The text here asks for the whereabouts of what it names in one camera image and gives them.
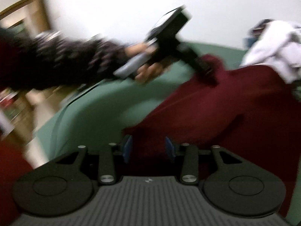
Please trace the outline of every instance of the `ribbed gray surface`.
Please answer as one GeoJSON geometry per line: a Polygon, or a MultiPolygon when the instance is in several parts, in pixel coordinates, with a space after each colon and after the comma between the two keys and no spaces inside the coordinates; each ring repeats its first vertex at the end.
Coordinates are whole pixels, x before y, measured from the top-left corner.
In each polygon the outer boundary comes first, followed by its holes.
{"type": "Polygon", "coordinates": [[[241,219],[213,208],[174,177],[124,177],[82,209],[58,218],[21,215],[12,226],[286,226],[278,215],[241,219]]]}

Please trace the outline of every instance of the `white cloth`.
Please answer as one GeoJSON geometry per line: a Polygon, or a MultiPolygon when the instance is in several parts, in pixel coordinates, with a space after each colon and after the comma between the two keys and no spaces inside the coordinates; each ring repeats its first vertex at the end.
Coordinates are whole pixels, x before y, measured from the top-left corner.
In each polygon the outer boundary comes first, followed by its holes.
{"type": "Polygon", "coordinates": [[[243,57],[240,67],[267,65],[287,83],[301,79],[301,24],[273,21],[243,57]]]}

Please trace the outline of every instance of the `red fabric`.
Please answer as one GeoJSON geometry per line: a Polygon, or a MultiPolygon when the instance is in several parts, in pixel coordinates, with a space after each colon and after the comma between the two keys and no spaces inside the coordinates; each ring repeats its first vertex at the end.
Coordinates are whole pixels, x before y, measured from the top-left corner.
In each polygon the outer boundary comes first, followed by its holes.
{"type": "Polygon", "coordinates": [[[0,225],[9,225],[19,216],[12,198],[14,182],[25,173],[31,171],[31,166],[24,160],[22,153],[4,142],[0,142],[0,225]]]}
{"type": "Polygon", "coordinates": [[[284,181],[287,192],[280,213],[286,215],[301,154],[301,104],[268,66],[226,71],[216,57],[205,55],[203,60],[214,63],[218,85],[208,86],[194,76],[140,124],[125,130],[133,135],[134,147],[122,172],[175,175],[165,136],[202,149],[220,145],[284,181]]]}

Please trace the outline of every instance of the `dark sleeve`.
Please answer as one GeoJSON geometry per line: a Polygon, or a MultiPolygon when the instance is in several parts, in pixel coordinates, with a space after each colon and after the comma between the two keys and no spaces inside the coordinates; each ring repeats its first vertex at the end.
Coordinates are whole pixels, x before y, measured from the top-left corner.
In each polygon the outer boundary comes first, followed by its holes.
{"type": "Polygon", "coordinates": [[[69,41],[59,33],[35,39],[0,31],[0,87],[45,89],[112,78],[128,57],[110,41],[69,41]]]}

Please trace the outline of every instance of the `black device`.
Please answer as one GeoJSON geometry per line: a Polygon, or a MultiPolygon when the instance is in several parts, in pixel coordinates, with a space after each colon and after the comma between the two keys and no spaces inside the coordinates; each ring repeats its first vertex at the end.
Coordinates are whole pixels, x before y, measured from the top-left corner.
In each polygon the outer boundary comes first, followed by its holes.
{"type": "Polygon", "coordinates": [[[153,55],[150,56],[147,53],[136,55],[116,70],[114,75],[121,79],[133,78],[137,75],[138,68],[146,62],[152,64],[160,62],[167,56],[172,56],[189,64],[200,76],[212,76],[212,68],[206,62],[202,62],[187,43],[177,39],[177,33],[190,19],[183,9],[184,6],[181,6],[163,15],[148,33],[145,42],[158,48],[153,55]]]}
{"type": "Polygon", "coordinates": [[[289,226],[277,214],[285,197],[283,182],[232,152],[212,146],[174,144],[166,138],[179,176],[135,177],[116,174],[129,162],[132,137],[99,151],[85,146],[22,176],[13,198],[22,215],[12,226],[289,226]],[[199,179],[199,163],[214,172],[199,179]]]}

